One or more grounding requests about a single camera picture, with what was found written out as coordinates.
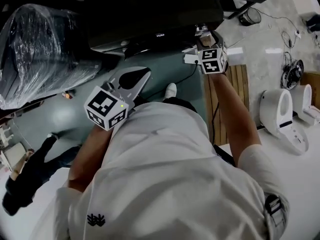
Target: white ceramic toilet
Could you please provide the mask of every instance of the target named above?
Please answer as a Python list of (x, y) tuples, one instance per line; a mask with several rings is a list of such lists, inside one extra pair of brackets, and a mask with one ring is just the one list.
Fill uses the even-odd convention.
[(310, 84), (298, 85), (290, 93), (293, 111), (298, 114), (298, 117), (312, 126), (319, 124), (320, 110), (311, 105), (312, 88)]
[(293, 102), (288, 90), (268, 90), (262, 94), (260, 121), (271, 134), (297, 154), (308, 151), (305, 131), (293, 122)]

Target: gray floor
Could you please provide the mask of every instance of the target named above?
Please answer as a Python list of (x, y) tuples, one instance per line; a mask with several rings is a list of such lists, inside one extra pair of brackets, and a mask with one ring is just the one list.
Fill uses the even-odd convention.
[[(122, 60), (117, 69), (133, 66), (145, 66), (151, 69), (151, 78), (145, 86), (142, 96), (148, 97), (153, 93), (165, 88), (168, 83), (177, 82), (191, 75), (195, 65), (184, 64), (181, 52), (168, 52), (161, 54), (142, 54), (128, 60)], [(84, 102), (95, 86), (101, 86), (115, 70), (101, 74), (90, 82), (77, 87), (75, 97), (65, 99), (58, 94), (44, 102), (44, 104), (21, 117), (10, 121), (11, 130), (14, 133), (13, 143), (22, 142), (26, 149), (40, 148), (48, 133), (66, 131), (63, 138), (53, 146), (46, 160), (60, 155), (72, 146), (82, 143), (93, 123), (87, 119), (84, 110)], [(180, 83), (177, 88), (177, 97), (191, 102), (198, 113), (205, 119), (205, 104), (203, 98), (202, 74), (200, 67), (195, 74)], [(164, 92), (159, 93), (151, 100), (160, 101)]]
[[(274, 17), (290, 18), (300, 30), (302, 39), (291, 49), (294, 59), (302, 59), (306, 71), (318, 70), (320, 49), (315, 46), (314, 35), (307, 33), (292, 0), (268, 0), (254, 7)], [(249, 80), (250, 113), (259, 124), (259, 100), (265, 90), (280, 87), (284, 47), (280, 31), (286, 29), (294, 39), (294, 27), (286, 19), (272, 19), (262, 15), (262, 22), (250, 27), (241, 26), (237, 18), (225, 20), (217, 31), (223, 36), (226, 45), (242, 48), (243, 53), (231, 55), (232, 65), (246, 64)], [(163, 89), (168, 83), (179, 81), (191, 74), (194, 65), (183, 63), (180, 52), (138, 55), (121, 61), (117, 69), (131, 66), (146, 66), (152, 76), (143, 94), (145, 97)], [(76, 88), (76, 96), (67, 100), (61, 95), (47, 100), (40, 108), (30, 111), (10, 122), (15, 134), (14, 141), (21, 141), (26, 148), (38, 149), (49, 132), (69, 130), (65, 139), (54, 145), (47, 159), (59, 155), (64, 150), (77, 145), (86, 138), (93, 124), (87, 119), (83, 104), (94, 86), (100, 86), (110, 77), (110, 73)], [(178, 98), (190, 101), (205, 119), (202, 74), (197, 69), (193, 77), (178, 86)]]
[(288, 49), (284, 46), (280, 33), (286, 30), (293, 41), (295, 27), (287, 19), (273, 19), (261, 15), (260, 24), (242, 26), (237, 18), (233, 18), (225, 20), (217, 29), (228, 47), (236, 43), (232, 48), (243, 50), (243, 54), (232, 56), (230, 62), (232, 65), (247, 65), (250, 113), (259, 125), (259, 102), (262, 92), (280, 88), (280, 76), (284, 65), (283, 52), (291, 52), (293, 59), (302, 60), (305, 71), (318, 71), (320, 49), (315, 45), (315, 34), (307, 32), (297, 14), (293, 0), (267, 0), (253, 7), (273, 17), (289, 18), (301, 32), (301, 39), (297, 38), (294, 48)]

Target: wooden pallet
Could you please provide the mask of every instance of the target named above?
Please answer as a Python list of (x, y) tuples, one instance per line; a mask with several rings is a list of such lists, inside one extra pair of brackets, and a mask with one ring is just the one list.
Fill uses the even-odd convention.
[[(248, 75), (246, 65), (230, 66), (226, 71), (226, 76), (232, 84), (235, 91), (240, 96), (242, 102), (249, 110), (249, 86)], [(218, 109), (213, 121), (214, 112), (218, 105), (218, 98), (215, 91), (215, 87), (209, 75), (204, 76), (204, 91), (205, 91), (205, 103), (207, 113), (207, 125), (209, 130), (210, 141), (218, 146), (228, 144), (228, 136), (225, 125), (221, 121), (220, 110)]]

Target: black television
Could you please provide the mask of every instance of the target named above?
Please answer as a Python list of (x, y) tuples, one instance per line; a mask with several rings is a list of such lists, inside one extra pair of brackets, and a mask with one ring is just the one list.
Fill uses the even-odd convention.
[(194, 42), (196, 25), (216, 29), (224, 20), (219, 0), (84, 0), (91, 49), (137, 51)]

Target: plastic-wrapped object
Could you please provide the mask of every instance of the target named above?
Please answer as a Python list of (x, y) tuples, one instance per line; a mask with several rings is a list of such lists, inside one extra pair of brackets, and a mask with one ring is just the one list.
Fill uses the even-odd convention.
[(83, 29), (71, 11), (18, 8), (0, 33), (0, 108), (18, 109), (95, 77), (102, 62), (92, 56)]

